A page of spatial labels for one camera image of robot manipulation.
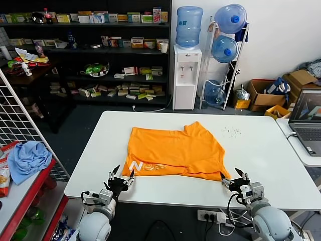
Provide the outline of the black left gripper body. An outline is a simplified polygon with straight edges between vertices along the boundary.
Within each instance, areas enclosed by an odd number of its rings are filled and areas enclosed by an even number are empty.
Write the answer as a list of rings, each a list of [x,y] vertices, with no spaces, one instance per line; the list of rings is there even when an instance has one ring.
[[[113,193],[113,199],[118,199],[121,192],[128,191],[130,185],[125,185],[125,180],[126,179],[118,178],[104,182],[105,188]]]

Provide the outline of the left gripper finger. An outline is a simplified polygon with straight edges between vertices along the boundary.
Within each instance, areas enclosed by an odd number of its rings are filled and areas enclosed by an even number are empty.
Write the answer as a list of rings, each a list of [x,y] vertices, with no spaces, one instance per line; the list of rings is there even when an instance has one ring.
[[[130,176],[125,180],[125,185],[131,185],[132,182],[134,181],[134,174],[135,174],[135,170],[133,169]]]
[[[116,166],[112,171],[109,172],[108,174],[108,180],[115,180],[118,179],[118,177],[116,176],[117,171],[119,169],[120,165]]]

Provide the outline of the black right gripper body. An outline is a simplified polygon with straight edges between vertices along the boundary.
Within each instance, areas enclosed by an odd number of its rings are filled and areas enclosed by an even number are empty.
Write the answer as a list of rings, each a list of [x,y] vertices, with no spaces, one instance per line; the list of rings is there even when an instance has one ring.
[[[228,188],[230,191],[237,191],[238,193],[248,193],[250,191],[250,179],[240,177],[229,181]]]

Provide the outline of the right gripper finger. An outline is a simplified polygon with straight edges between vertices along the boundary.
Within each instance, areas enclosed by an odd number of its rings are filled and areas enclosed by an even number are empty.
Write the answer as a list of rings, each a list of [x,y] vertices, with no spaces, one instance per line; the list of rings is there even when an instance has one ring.
[[[225,177],[225,175],[220,172],[220,177],[221,177],[221,182],[222,184],[226,187],[226,188],[229,188],[230,185],[232,184],[232,181],[228,178]]]
[[[244,173],[241,169],[235,167],[235,171],[239,174],[239,178],[235,179],[235,181],[250,181],[248,174]]]

